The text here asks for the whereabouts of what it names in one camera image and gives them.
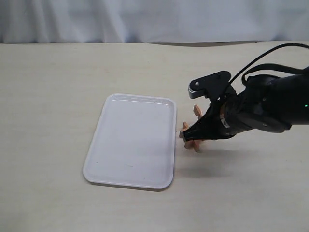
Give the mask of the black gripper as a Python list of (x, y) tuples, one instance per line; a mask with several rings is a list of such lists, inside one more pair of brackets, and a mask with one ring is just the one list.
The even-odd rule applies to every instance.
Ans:
[(253, 127), (239, 118), (240, 103), (240, 97), (237, 95), (229, 96), (222, 101), (212, 101), (202, 118), (197, 119), (197, 122), (182, 132), (183, 141), (224, 140), (251, 131)]

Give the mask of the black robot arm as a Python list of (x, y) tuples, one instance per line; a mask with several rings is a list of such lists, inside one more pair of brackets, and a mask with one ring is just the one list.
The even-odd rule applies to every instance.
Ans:
[(224, 140), (254, 129), (283, 133), (309, 123), (309, 69), (260, 64), (245, 72), (245, 89), (237, 94), (231, 73), (216, 72), (191, 81), (192, 99), (210, 99), (206, 113), (180, 133), (185, 142)]

